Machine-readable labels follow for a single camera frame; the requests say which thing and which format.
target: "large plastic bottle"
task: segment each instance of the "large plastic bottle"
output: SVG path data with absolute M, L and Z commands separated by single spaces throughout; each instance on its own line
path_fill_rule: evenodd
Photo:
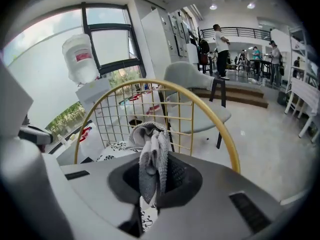
M 87 34 L 73 35 L 62 45 L 69 78 L 76 84 L 86 84 L 100 77 Z

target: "chair seat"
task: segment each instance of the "chair seat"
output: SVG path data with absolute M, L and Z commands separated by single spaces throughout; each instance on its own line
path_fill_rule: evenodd
M 224 123 L 230 117 L 231 113 L 223 106 L 217 105 L 216 103 L 210 101 L 204 101 L 209 108 L 217 115 L 217 117 Z M 180 118 L 192 118 L 192 107 L 188 105 L 180 105 L 180 116 L 179 116 L 179 108 L 176 105 L 172 107 L 168 111 L 169 117 L 180 117 Z M 205 112 L 200 109 L 196 104 L 194 104 L 193 110 L 193 132 L 198 133 L 202 131 L 206 131 L 216 125 L 209 119 L 209 117 L 205 114 Z M 175 132 L 181 132 L 185 134 L 191 133 L 191 121 L 190 120 L 182 120 L 180 119 L 181 126 L 179 131 L 179 119 L 170 119 L 170 124 Z

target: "railing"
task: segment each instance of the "railing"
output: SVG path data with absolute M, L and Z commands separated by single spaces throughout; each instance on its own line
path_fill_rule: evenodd
M 221 32 L 225 37 L 246 37 L 271 41 L 270 32 L 261 29 L 248 27 L 222 27 Z M 200 35 L 203 39 L 215 39 L 215 31 L 213 28 L 201 29 Z

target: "brown stair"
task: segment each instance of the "brown stair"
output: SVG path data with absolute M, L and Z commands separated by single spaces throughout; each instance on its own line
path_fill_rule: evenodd
M 225 89 L 227 101 L 254 105 L 265 109 L 268 108 L 268 102 L 264 98 L 264 93 L 258 88 L 226 84 Z M 193 88 L 192 92 L 200 98 L 210 98 L 211 94 L 211 91 L 199 88 Z M 221 99 L 221 88 L 219 84 L 216 87 L 214 99 Z

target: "black metal railing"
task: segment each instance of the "black metal railing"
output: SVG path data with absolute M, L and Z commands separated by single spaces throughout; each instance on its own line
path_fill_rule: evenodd
M 215 31 L 213 28 L 201 29 L 201 38 L 203 39 L 215 39 Z M 269 31 L 248 28 L 248 27 L 222 27 L 221 32 L 225 37 L 246 37 L 246 38 L 257 38 L 266 41 L 271 40 Z

